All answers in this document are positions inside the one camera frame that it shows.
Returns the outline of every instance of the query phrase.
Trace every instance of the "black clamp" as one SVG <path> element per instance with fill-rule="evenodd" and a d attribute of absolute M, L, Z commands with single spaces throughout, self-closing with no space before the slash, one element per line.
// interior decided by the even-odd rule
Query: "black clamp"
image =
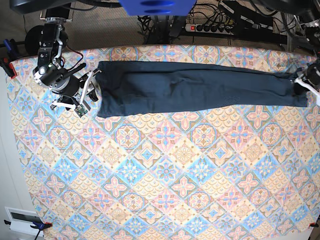
<path fill-rule="evenodd" d="M 12 63 L 9 62 L 7 58 L 0 59 L 0 67 L 3 68 L 5 73 L 11 78 L 14 79 L 17 76 L 17 72 L 12 65 Z"/>
<path fill-rule="evenodd" d="M 32 222 L 35 226 L 32 226 L 30 225 L 30 227 L 32 227 L 33 229 L 39 229 L 39 232 L 37 233 L 37 235 L 35 236 L 35 239 L 36 240 L 40 234 L 41 231 L 45 230 L 45 229 L 48 229 L 48 228 L 51 228 L 52 227 L 52 223 L 49 223 L 49 222 L 46 222 L 46 223 L 37 223 L 37 222 Z"/>

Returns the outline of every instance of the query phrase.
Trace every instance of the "table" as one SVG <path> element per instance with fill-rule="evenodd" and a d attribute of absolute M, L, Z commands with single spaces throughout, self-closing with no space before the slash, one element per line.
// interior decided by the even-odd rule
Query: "table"
<path fill-rule="evenodd" d="M 99 61 L 217 64 L 294 72 L 309 56 L 244 47 L 127 46 Z M 64 53 L 66 67 L 80 57 Z M 255 240 L 303 232 L 320 214 L 320 109 L 233 105 L 196 112 L 83 118 L 50 109 L 35 58 L 6 78 L 13 132 L 45 239 Z"/>

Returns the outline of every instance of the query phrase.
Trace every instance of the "wire bundle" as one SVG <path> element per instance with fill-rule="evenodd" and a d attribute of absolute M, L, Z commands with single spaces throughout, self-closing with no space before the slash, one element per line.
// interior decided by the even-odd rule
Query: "wire bundle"
<path fill-rule="evenodd" d="M 207 16 L 203 11 L 195 11 L 195 8 L 197 7 L 211 8 L 213 10 L 213 14 L 211 16 Z M 205 18 L 196 18 L 196 14 L 201 14 Z M 224 12 L 219 10 L 218 5 L 215 5 L 213 3 L 196 3 L 191 9 L 189 16 L 193 17 L 193 23 L 195 23 L 195 20 L 206 19 L 206 22 L 202 24 L 202 27 L 209 25 L 209 28 L 215 26 L 217 29 L 219 28 L 225 30 L 226 27 L 229 27 L 229 29 L 233 28 L 235 24 L 229 16 L 227 16 Z"/>
<path fill-rule="evenodd" d="M 281 33 L 281 34 L 284 33 L 284 32 L 288 32 L 288 33 L 289 33 L 291 29 L 294 29 L 294 28 L 297 26 L 297 23 L 295 23 L 295 25 L 294 25 L 293 27 L 291 27 L 291 28 L 288 29 L 288 26 L 289 26 L 290 24 L 292 24 L 292 23 L 296 20 L 295 18 L 293 18 L 292 21 L 291 21 L 289 24 L 287 24 L 287 21 L 284 21 L 283 17 L 282 17 L 282 21 L 281 21 L 279 18 L 275 17 L 275 15 L 278 13 L 278 11 L 274 11 L 274 12 L 272 12 L 272 13 L 270 13 L 270 14 L 265 14 L 264 12 L 262 12 L 262 11 L 257 7 L 257 5 L 254 3 L 253 0 L 249 0 L 249 2 L 250 2 L 250 4 L 252 5 L 252 7 L 255 9 L 255 11 L 258 12 L 260 15 L 262 15 L 262 16 L 264 16 L 264 17 L 266 17 L 266 18 L 273 18 L 273 20 L 279 21 L 279 22 L 284 26 L 284 30 L 280 30 L 277 22 L 274 21 L 274 25 L 275 25 L 275 27 L 277 28 L 277 30 L 279 31 L 279 33 Z"/>
<path fill-rule="evenodd" d="M 137 16 L 138 21 L 141 23 L 139 34 L 143 36 L 143 44 L 147 44 L 151 33 L 154 30 L 150 16 Z"/>

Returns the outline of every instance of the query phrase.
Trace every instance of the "cable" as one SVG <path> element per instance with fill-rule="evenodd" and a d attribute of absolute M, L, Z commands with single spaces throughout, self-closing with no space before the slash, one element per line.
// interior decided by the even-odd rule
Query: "cable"
<path fill-rule="evenodd" d="M 41 230 L 38 231 L 37 235 L 35 236 L 35 239 L 34 240 L 37 240 L 39 234 L 40 234 Z"/>
<path fill-rule="evenodd" d="M 211 16 L 211 17 L 208 17 L 207 15 L 205 15 L 205 14 L 204 14 L 203 12 L 201 12 L 201 11 L 192 12 L 192 13 L 190 14 L 190 16 L 193 17 L 195 14 L 202 14 L 202 15 L 205 16 L 205 18 L 206 18 L 207 20 L 209 20 L 209 21 L 211 21 L 211 22 L 212 22 L 211 18 L 215 16 L 215 15 L 213 15 L 213 16 Z"/>
<path fill-rule="evenodd" d="M 288 33 L 288 35 L 292 38 L 292 40 L 295 42 L 296 45 L 298 46 L 301 46 L 301 47 L 305 47 L 305 48 L 309 48 L 310 47 L 310 44 L 308 42 L 302 42 L 299 40 L 298 37 L 296 37 L 290 29 L 288 29 L 288 25 L 287 25 L 287 19 L 286 19 L 286 16 L 285 14 L 282 12 L 281 13 L 281 17 L 282 17 L 282 20 L 283 22 L 285 23 L 284 24 L 284 28 L 286 30 L 286 32 Z"/>
<path fill-rule="evenodd" d="M 221 12 L 219 12 L 217 15 L 212 15 L 210 17 L 210 19 L 208 19 L 202 26 L 205 26 L 205 25 L 209 24 L 209 21 L 211 21 L 210 27 L 213 26 L 216 23 L 216 20 L 217 20 L 217 18 L 219 17 L 220 14 L 221 14 Z"/>
<path fill-rule="evenodd" d="M 274 19 L 275 20 L 278 20 L 280 23 L 282 23 L 283 24 L 283 26 L 285 25 L 279 18 L 277 18 L 277 17 L 274 17 Z M 294 20 L 296 20 L 295 18 L 293 18 L 292 19 L 292 21 L 289 23 L 289 24 L 287 24 L 286 26 L 289 26 L 290 24 L 292 24 L 293 23 L 293 21 Z M 276 28 L 278 29 L 278 31 L 279 31 L 279 33 L 284 33 L 284 32 L 286 32 L 287 30 L 280 30 L 280 28 L 279 28 L 279 26 L 278 26 L 278 24 L 277 24 L 277 22 L 276 21 L 274 21 L 274 24 L 275 24 L 275 26 L 276 26 Z"/>
<path fill-rule="evenodd" d="M 271 14 L 265 14 L 265 13 L 263 13 L 263 12 L 257 7 L 257 5 L 254 3 L 253 0 L 249 0 L 249 2 L 250 2 L 250 4 L 252 5 L 252 7 L 253 7 L 259 14 L 261 14 L 262 16 L 264 16 L 264 17 L 266 17 L 266 18 L 270 18 L 270 17 L 272 17 L 272 16 L 274 16 L 274 15 L 276 15 L 276 14 L 278 13 L 278 11 L 274 11 L 274 12 L 271 13 Z"/>
<path fill-rule="evenodd" d="M 28 31 L 26 29 L 26 18 L 25 18 L 25 15 L 23 14 L 23 26 L 24 26 L 24 31 L 26 34 L 28 34 Z"/>
<path fill-rule="evenodd" d="M 217 20 L 217 18 L 219 17 L 221 15 L 221 20 L 220 20 L 220 22 L 218 23 L 218 27 L 220 26 L 220 24 L 222 24 L 223 23 L 223 20 L 224 20 L 224 15 L 226 15 L 226 13 L 224 13 L 223 11 L 221 11 L 221 12 L 219 12 L 218 13 L 218 15 L 217 16 L 215 16 L 215 19 L 212 21 L 212 23 L 210 24 L 210 27 L 212 27 L 214 24 L 216 24 L 217 22 L 216 22 L 216 20 Z"/>
<path fill-rule="evenodd" d="M 73 67 L 67 69 L 67 71 L 70 71 L 70 70 L 74 69 L 81 62 L 82 59 L 84 59 L 84 55 L 81 52 L 78 52 L 78 51 L 71 49 L 68 45 L 66 46 L 66 48 L 81 56 L 80 60 Z"/>
<path fill-rule="evenodd" d="M 91 10 L 94 10 L 97 8 L 97 6 L 93 6 L 91 8 L 75 8 L 75 7 L 70 7 L 70 6 L 62 6 L 64 9 L 69 9 L 69 10 L 74 10 L 74 11 L 82 11 L 82 12 L 88 12 L 88 11 L 91 11 Z"/>
<path fill-rule="evenodd" d="M 75 105 L 75 106 L 79 106 L 79 103 L 75 100 L 75 98 L 73 97 L 73 96 L 68 96 L 68 95 L 65 95 L 65 94 L 63 94 L 63 93 L 59 93 L 59 92 L 56 92 L 56 91 L 51 91 L 53 94 L 57 94 L 57 95 L 61 95 L 61 96 L 64 96 L 64 97 L 66 97 L 66 98 L 69 98 L 69 99 L 71 99 L 72 100 L 72 102 L 73 102 L 73 104 Z"/>
<path fill-rule="evenodd" d="M 195 14 L 202 14 L 202 15 L 205 16 L 205 18 L 207 20 L 209 19 L 209 17 L 206 14 L 204 14 L 203 12 L 195 11 L 195 7 L 196 6 L 210 7 L 210 8 L 212 8 L 214 10 L 214 12 L 213 12 L 214 15 L 216 14 L 216 12 L 218 10 L 218 6 L 213 4 L 213 3 L 197 3 L 197 1 L 196 1 L 195 4 L 192 6 L 189 14 L 188 14 L 189 16 L 194 17 Z"/>
<path fill-rule="evenodd" d="M 105 2 L 105 1 L 96 1 L 96 0 L 78 0 L 83 4 L 88 4 L 91 6 L 103 7 L 103 8 L 122 8 L 122 5 L 118 2 Z"/>
<path fill-rule="evenodd" d="M 143 44 L 147 44 L 150 39 L 151 32 L 154 30 L 153 26 L 151 28 L 149 27 L 150 23 L 152 22 L 151 17 L 137 16 L 137 19 L 141 23 L 141 31 L 138 31 L 138 33 L 143 36 Z"/>

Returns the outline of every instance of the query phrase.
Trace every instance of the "black cable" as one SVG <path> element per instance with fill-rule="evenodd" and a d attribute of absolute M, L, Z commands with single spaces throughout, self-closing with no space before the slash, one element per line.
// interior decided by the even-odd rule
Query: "black cable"
<path fill-rule="evenodd" d="M 150 35 L 152 33 L 152 31 L 154 30 L 154 27 L 152 26 L 151 28 L 150 23 L 152 22 L 152 19 L 150 16 L 137 16 L 138 21 L 141 23 L 141 31 L 138 31 L 139 34 L 141 34 L 143 36 L 144 42 L 143 44 L 147 44 L 149 39 L 150 39 Z"/>
<path fill-rule="evenodd" d="M 38 231 L 37 235 L 35 236 L 35 239 L 34 240 L 37 240 L 39 234 L 40 234 L 41 230 Z"/>
<path fill-rule="evenodd" d="M 24 26 L 24 31 L 26 34 L 28 34 L 28 31 L 26 29 L 26 18 L 25 18 L 25 15 L 23 14 L 23 26 Z"/>
<path fill-rule="evenodd" d="M 288 35 L 292 38 L 292 40 L 296 43 L 296 44 L 299 44 L 300 46 L 302 45 L 306 45 L 305 43 L 303 42 L 300 42 L 299 39 L 290 31 L 290 29 L 288 29 L 288 25 L 287 25 L 287 19 L 286 19 L 286 16 L 285 14 L 282 12 L 281 13 L 281 17 L 282 17 L 282 20 L 284 22 L 284 28 L 286 30 L 286 32 L 288 33 Z"/>
<path fill-rule="evenodd" d="M 201 12 L 201 11 L 194 11 L 192 14 L 193 14 L 193 16 L 194 16 L 194 14 L 202 14 L 202 15 L 205 16 L 205 18 L 206 18 L 207 20 L 209 20 L 209 21 L 211 21 L 211 22 L 212 22 L 211 18 L 215 16 L 215 15 L 213 15 L 213 16 L 211 16 L 211 17 L 208 17 L 207 15 L 205 15 L 205 14 L 204 14 L 203 12 Z"/>
<path fill-rule="evenodd" d="M 94 10 L 97 8 L 97 6 L 93 6 L 91 8 L 75 8 L 75 7 L 70 7 L 70 6 L 62 6 L 64 9 L 69 9 L 69 10 L 74 10 L 74 11 L 82 11 L 82 12 L 88 12 L 88 11 L 91 11 L 91 10 Z"/>
<path fill-rule="evenodd" d="M 221 11 L 221 12 L 219 12 L 218 13 L 218 15 L 215 17 L 215 19 L 212 21 L 212 23 L 210 24 L 210 27 L 212 27 L 214 24 L 216 24 L 217 22 L 216 22 L 216 20 L 217 20 L 217 18 L 220 16 L 220 15 L 222 15 L 222 18 L 221 18 L 221 21 L 218 23 L 218 25 L 217 26 L 220 26 L 220 24 L 223 22 L 223 20 L 224 20 L 224 16 L 223 15 L 226 15 L 226 13 L 224 13 L 223 11 Z"/>
<path fill-rule="evenodd" d="M 69 98 L 69 99 L 71 99 L 72 100 L 72 102 L 73 102 L 73 104 L 75 105 L 75 106 L 79 106 L 79 103 L 75 100 L 75 98 L 73 97 L 73 96 L 68 96 L 68 95 L 65 95 L 65 94 L 63 94 L 63 93 L 59 93 L 59 92 L 56 92 L 56 91 L 51 91 L 53 94 L 57 94 L 57 95 L 61 95 L 61 96 L 64 96 L 64 97 L 66 97 L 66 98 Z"/>
<path fill-rule="evenodd" d="M 122 8 L 122 5 L 118 2 L 105 2 L 105 1 L 96 1 L 96 0 L 78 0 L 83 4 L 88 4 L 91 6 L 103 7 L 103 8 Z"/>
<path fill-rule="evenodd" d="M 274 12 L 271 13 L 271 14 L 265 14 L 265 13 L 263 13 L 263 12 L 257 7 L 257 5 L 254 3 L 253 0 L 249 0 L 249 2 L 250 2 L 250 4 L 252 5 L 252 7 L 253 7 L 259 14 L 261 14 L 262 16 L 264 16 L 264 17 L 266 17 L 266 18 L 270 18 L 270 17 L 272 17 L 272 16 L 274 16 L 274 15 L 276 15 L 276 14 L 278 13 L 278 11 L 274 11 Z"/>
<path fill-rule="evenodd" d="M 219 16 L 219 14 L 220 13 L 218 13 L 217 15 L 214 14 L 211 17 L 209 17 L 208 20 L 204 24 L 202 24 L 202 26 L 205 26 L 205 25 L 209 24 L 209 22 L 211 22 L 211 24 L 214 24 L 216 22 L 216 20 L 217 20 L 217 17 Z"/>
<path fill-rule="evenodd" d="M 294 25 L 293 27 L 290 27 L 290 28 L 288 28 L 288 29 L 285 29 L 285 30 L 281 31 L 280 33 L 288 32 L 288 31 L 290 31 L 291 29 L 294 29 L 296 26 L 297 26 L 297 25 Z"/>
<path fill-rule="evenodd" d="M 285 26 L 285 24 L 284 24 L 284 23 L 283 23 L 279 18 L 274 17 L 274 20 L 278 20 L 280 23 L 282 23 L 282 24 L 283 24 L 283 26 Z M 295 18 L 293 18 L 293 19 L 292 19 L 292 21 L 291 21 L 290 23 L 286 24 L 286 26 L 289 26 L 290 24 L 292 24 L 294 20 L 296 20 L 296 19 L 295 19 Z M 284 33 L 284 32 L 286 32 L 286 31 L 287 31 L 287 30 L 280 30 L 280 28 L 279 28 L 279 26 L 278 26 L 277 22 L 276 22 L 276 21 L 273 21 L 273 22 L 274 22 L 274 24 L 275 24 L 276 28 L 278 29 L 278 31 L 279 31 L 280 33 Z"/>
<path fill-rule="evenodd" d="M 67 73 L 63 73 L 63 78 L 67 79 L 71 75 L 79 72 L 80 70 L 84 69 L 87 66 L 86 63 L 81 63 L 79 66 L 77 66 L 75 69 L 68 71 Z"/>
<path fill-rule="evenodd" d="M 79 54 L 81 56 L 80 60 L 77 61 L 77 63 L 73 67 L 67 69 L 67 71 L 70 71 L 70 70 L 74 69 L 81 62 L 82 59 L 84 59 L 84 55 L 79 51 L 75 51 L 75 50 L 71 49 L 68 45 L 66 46 L 66 48 L 69 49 L 70 51 L 76 53 L 76 54 Z"/>

